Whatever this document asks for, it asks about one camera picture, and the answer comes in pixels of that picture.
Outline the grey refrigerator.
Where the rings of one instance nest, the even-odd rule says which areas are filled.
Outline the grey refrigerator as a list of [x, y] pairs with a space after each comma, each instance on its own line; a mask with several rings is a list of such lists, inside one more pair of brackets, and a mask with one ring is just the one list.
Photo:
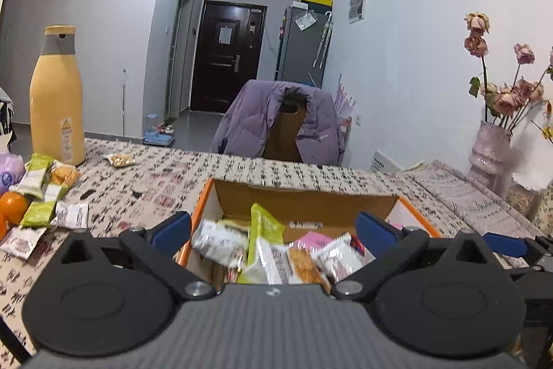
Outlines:
[[320, 88], [332, 31], [331, 6], [304, 1], [288, 6], [280, 29], [275, 80]]

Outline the green white snack bar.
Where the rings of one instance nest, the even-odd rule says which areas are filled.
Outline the green white snack bar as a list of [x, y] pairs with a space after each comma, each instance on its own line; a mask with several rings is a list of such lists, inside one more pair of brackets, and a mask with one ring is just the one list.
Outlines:
[[251, 224], [246, 267], [238, 276], [239, 284], [269, 285], [274, 281], [272, 247], [284, 245], [285, 226], [261, 204], [250, 208]]

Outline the purple tissue pack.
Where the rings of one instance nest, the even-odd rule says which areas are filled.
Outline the purple tissue pack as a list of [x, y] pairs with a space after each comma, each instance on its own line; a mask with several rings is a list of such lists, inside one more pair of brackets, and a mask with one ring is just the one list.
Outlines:
[[21, 155], [2, 153], [0, 155], [0, 194], [3, 195], [25, 175], [25, 162]]

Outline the dried rose bouquet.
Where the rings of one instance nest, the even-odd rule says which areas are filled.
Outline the dried rose bouquet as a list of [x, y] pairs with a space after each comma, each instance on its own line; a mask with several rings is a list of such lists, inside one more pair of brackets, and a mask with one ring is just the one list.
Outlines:
[[552, 100], [545, 95], [545, 82], [552, 80], [552, 62], [536, 79], [524, 74], [524, 69], [535, 64], [536, 56], [527, 43], [513, 46], [515, 66], [511, 78], [499, 82], [493, 78], [486, 57], [489, 46], [490, 18], [483, 12], [470, 12], [464, 23], [467, 37], [464, 49], [481, 65], [481, 72], [470, 78], [468, 93], [484, 102], [483, 123], [511, 136], [523, 123], [533, 124], [547, 141], [552, 141]]

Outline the white silver snack packet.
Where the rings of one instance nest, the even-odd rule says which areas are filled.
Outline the white silver snack packet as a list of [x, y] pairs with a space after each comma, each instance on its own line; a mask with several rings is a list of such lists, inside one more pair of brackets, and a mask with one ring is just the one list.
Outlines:
[[191, 237], [192, 248], [227, 269], [242, 271], [249, 255], [250, 226], [233, 220], [203, 219]]

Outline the wooden chair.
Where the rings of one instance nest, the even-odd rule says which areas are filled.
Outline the wooden chair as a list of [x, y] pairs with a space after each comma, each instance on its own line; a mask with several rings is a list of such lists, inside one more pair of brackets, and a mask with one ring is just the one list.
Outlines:
[[266, 159], [302, 163], [296, 136], [304, 123], [306, 103], [303, 101], [284, 102], [269, 129], [268, 139], [262, 156]]

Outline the red cardboard pumpkin box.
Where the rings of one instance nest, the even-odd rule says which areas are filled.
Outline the red cardboard pumpkin box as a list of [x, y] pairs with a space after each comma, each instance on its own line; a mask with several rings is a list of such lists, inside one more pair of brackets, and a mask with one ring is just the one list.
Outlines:
[[[310, 230], [332, 239], [343, 233], [350, 233], [357, 238], [355, 221], [361, 212], [371, 213], [396, 229], [414, 226], [424, 229], [433, 238], [441, 235], [403, 197], [269, 188], [217, 179], [210, 179], [204, 185], [203, 194], [191, 218], [192, 234], [203, 219], [233, 220], [240, 225], [250, 226], [250, 208], [254, 203], [261, 204], [285, 226], [286, 246]], [[181, 251], [181, 266], [216, 287], [238, 283], [241, 271], [227, 269], [204, 258], [192, 248], [190, 240]]]

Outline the clear storage jar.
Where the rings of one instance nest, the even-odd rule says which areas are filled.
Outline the clear storage jar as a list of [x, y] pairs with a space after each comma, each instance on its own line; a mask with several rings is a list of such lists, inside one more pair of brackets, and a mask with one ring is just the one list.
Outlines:
[[512, 177], [505, 200], [527, 219], [532, 219], [540, 203], [541, 194], [540, 188], [524, 180], [517, 181], [515, 177]]

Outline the pink quilted cloth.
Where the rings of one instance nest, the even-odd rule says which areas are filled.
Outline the pink quilted cloth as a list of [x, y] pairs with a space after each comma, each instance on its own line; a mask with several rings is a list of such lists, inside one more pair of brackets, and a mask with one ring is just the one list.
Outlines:
[[481, 235], [494, 232], [514, 238], [543, 235], [483, 184], [440, 161], [399, 172], [395, 182], [401, 193], [443, 237], [454, 237], [463, 229]]

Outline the dark entrance door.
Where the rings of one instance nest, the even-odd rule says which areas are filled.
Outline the dark entrance door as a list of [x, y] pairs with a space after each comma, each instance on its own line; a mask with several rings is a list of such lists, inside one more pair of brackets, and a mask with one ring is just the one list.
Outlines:
[[258, 75], [265, 6], [206, 1], [192, 74], [191, 110], [224, 113]]

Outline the pink snack packet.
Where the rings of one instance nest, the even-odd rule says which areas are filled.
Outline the pink snack packet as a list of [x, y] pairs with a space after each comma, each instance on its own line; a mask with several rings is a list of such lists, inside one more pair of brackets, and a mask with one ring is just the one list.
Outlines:
[[333, 239], [331, 237], [310, 230], [300, 238], [291, 242], [289, 244], [289, 248], [300, 250], [304, 249], [308, 250], [308, 252], [311, 253], [324, 248], [325, 245], [328, 245], [328, 243], [332, 241]]

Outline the purple jacket on chair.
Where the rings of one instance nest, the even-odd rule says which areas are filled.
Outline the purple jacket on chair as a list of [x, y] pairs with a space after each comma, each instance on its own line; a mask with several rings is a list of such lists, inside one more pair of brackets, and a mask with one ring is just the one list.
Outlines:
[[320, 166], [338, 166], [344, 150], [331, 95], [294, 82], [247, 82], [212, 143], [217, 154]]

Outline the oat crisp snack packet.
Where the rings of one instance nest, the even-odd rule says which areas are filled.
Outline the oat crisp snack packet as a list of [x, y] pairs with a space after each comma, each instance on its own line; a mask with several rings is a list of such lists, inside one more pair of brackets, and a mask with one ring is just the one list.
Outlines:
[[272, 247], [274, 259], [274, 281], [269, 285], [320, 285], [325, 292], [331, 289], [328, 280], [321, 275], [319, 268], [308, 250], [290, 249], [286, 245]]

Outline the yellow thermos bottle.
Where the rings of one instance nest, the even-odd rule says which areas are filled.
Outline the yellow thermos bottle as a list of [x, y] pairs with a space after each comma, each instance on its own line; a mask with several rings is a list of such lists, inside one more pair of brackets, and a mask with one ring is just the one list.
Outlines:
[[44, 29], [29, 88], [33, 151], [79, 166], [85, 159], [83, 85], [75, 49], [76, 28]]

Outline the wall picture frame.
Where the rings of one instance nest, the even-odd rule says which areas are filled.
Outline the wall picture frame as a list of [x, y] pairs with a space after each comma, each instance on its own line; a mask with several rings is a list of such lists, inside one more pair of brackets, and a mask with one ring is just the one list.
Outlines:
[[363, 20], [365, 17], [366, 0], [350, 0], [348, 20], [350, 24]]

